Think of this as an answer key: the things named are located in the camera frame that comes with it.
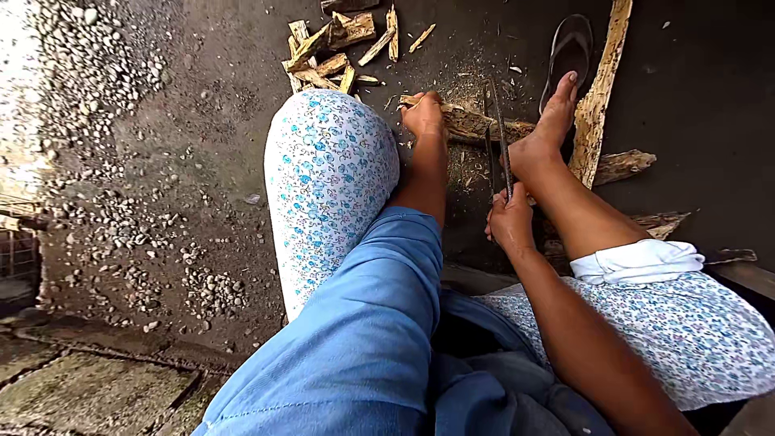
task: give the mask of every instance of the bare foot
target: bare foot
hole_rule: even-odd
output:
[[[527,137],[518,140],[508,147],[511,161],[511,172],[520,177],[526,167],[547,161],[562,161],[560,146],[570,124],[574,121],[576,109],[576,71],[566,73],[551,99],[546,103],[543,115]]]

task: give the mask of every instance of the floral fabric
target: floral fabric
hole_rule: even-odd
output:
[[[292,96],[275,115],[264,173],[288,319],[341,265],[398,183],[390,127],[339,92]],[[646,284],[565,278],[651,367],[682,410],[775,389],[775,336],[735,293],[701,272]],[[478,297],[525,332],[543,356],[520,285]]]

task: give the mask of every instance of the blue shirt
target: blue shirt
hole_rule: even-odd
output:
[[[299,317],[220,389],[194,435],[611,434],[536,364],[514,324],[472,299],[441,301],[508,352],[434,355],[441,267],[433,217],[387,208]]]

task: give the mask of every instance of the white cuff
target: white cuff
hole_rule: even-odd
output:
[[[634,244],[600,250],[570,263],[577,279],[603,283],[654,283],[700,271],[705,256],[688,242],[644,239]]]

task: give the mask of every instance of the flip-flop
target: flip-flop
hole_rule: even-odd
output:
[[[565,18],[557,27],[549,56],[549,74],[541,95],[538,113],[557,90],[557,84],[568,71],[578,73],[578,87],[587,80],[592,55],[592,27],[587,17],[574,14]]]

